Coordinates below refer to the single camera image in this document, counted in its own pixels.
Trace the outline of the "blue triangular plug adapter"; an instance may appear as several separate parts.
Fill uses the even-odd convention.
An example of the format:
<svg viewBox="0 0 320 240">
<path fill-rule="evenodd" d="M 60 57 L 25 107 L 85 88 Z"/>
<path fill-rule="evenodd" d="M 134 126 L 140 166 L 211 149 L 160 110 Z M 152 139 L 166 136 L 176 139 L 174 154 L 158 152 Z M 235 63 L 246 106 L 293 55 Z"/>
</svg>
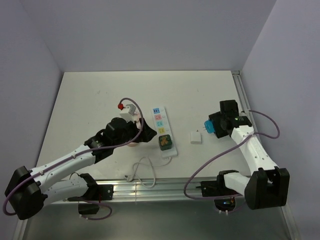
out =
<svg viewBox="0 0 320 240">
<path fill-rule="evenodd" d="M 213 122 L 211 120 L 206 120 L 203 124 L 203 128 L 205 129 L 205 131 L 208 133 L 208 134 L 213 134 L 215 133 L 215 128 L 214 128 L 214 125 L 213 125 Z"/>
</svg>

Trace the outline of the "dark green cube plug adapter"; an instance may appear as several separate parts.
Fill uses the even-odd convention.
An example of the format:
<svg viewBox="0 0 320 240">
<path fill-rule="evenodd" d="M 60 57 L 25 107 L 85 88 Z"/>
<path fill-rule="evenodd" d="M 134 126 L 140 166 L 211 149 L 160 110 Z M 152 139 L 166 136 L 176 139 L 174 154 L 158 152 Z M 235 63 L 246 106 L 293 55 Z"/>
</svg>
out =
<svg viewBox="0 0 320 240">
<path fill-rule="evenodd" d="M 160 135 L 158 137 L 158 144 L 161 151 L 170 150 L 173 147 L 173 141 L 169 134 Z"/>
</svg>

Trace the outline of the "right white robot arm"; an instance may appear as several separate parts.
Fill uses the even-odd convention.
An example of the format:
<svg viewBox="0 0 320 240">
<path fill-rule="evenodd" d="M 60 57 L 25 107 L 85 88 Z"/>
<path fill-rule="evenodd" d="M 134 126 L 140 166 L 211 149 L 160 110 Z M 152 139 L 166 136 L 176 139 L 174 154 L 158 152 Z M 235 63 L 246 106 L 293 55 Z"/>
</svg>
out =
<svg viewBox="0 0 320 240">
<path fill-rule="evenodd" d="M 217 138 L 229 136 L 239 147 L 250 170 L 244 176 L 237 170 L 220 171 L 203 195 L 222 197 L 240 194 L 251 210 L 282 207 L 287 203 L 290 174 L 269 157 L 258 133 L 235 100 L 223 100 L 220 110 L 209 115 Z"/>
</svg>

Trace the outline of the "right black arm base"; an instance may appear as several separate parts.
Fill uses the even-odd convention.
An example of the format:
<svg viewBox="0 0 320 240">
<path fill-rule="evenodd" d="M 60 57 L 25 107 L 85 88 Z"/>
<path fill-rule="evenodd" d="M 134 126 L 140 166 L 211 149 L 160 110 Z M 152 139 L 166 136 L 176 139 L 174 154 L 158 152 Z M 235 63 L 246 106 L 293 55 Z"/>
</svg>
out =
<svg viewBox="0 0 320 240">
<path fill-rule="evenodd" d="M 236 191 L 222 186 L 217 180 L 201 181 L 196 188 L 201 190 L 202 197 L 215 198 L 214 205 L 219 214 L 227 215 L 237 211 L 243 205 L 237 205 L 235 195 L 238 193 Z"/>
</svg>

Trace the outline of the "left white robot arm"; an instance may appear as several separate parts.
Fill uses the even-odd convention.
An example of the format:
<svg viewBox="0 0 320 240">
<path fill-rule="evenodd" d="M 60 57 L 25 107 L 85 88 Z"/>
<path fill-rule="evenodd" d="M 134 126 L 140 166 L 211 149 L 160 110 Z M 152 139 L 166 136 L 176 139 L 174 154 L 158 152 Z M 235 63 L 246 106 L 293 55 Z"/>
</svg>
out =
<svg viewBox="0 0 320 240">
<path fill-rule="evenodd" d="M 99 186 L 90 174 L 82 173 L 69 180 L 65 178 L 106 159 L 116 148 L 129 143 L 150 142 L 157 132 L 148 126 L 144 118 L 138 122 L 140 127 L 135 120 L 115 117 L 71 153 L 30 170 L 25 166 L 16 169 L 4 192 L 3 213 L 26 220 L 44 206 L 63 199 L 84 202 L 96 199 Z"/>
</svg>

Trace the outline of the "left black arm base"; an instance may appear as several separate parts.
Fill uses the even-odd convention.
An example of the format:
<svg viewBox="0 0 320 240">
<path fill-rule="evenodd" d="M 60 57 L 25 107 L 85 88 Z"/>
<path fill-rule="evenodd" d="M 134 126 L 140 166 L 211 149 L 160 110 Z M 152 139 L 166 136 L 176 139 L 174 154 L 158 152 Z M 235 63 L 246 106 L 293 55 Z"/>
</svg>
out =
<svg viewBox="0 0 320 240">
<path fill-rule="evenodd" d="M 69 197 L 68 202 L 78 202 L 77 209 L 81 218 L 90 221 L 104 220 L 111 216 L 113 210 L 105 203 L 113 199 L 114 186 L 112 184 L 98 184 L 95 189 L 81 197 Z M 106 216 L 94 217 L 99 210 L 109 210 Z"/>
</svg>

